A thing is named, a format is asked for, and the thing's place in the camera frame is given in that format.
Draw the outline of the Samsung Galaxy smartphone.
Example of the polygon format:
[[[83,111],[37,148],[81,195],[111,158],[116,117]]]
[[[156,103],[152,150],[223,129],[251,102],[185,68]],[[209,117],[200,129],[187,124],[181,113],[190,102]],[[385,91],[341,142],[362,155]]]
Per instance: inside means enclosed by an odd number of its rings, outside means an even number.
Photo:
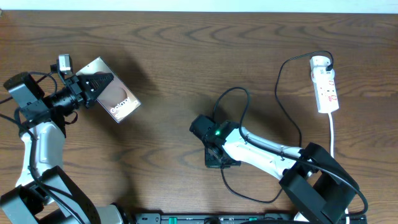
[[[97,98],[97,102],[117,123],[120,123],[137,110],[141,102],[101,57],[94,59],[76,74],[102,73],[111,73],[114,79]]]

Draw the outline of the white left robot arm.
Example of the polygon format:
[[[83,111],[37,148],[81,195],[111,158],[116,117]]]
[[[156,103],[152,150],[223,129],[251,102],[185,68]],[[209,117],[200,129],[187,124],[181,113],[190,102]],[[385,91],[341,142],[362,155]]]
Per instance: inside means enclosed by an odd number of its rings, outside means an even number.
[[[116,205],[96,207],[62,169],[65,118],[93,106],[113,75],[73,75],[49,96],[33,76],[23,72],[4,84],[19,105],[10,121],[19,127],[25,153],[21,176],[1,196],[1,209],[12,223],[124,223]]]

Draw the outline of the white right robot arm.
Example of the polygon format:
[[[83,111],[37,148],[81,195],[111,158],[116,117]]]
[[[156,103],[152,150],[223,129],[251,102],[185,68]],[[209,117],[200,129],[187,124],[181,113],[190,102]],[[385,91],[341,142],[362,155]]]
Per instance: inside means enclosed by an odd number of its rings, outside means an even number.
[[[199,115],[190,126],[205,147],[205,165],[225,169],[245,162],[275,177],[282,190],[311,223],[338,223],[354,199],[358,184],[320,145],[277,144],[240,128]]]

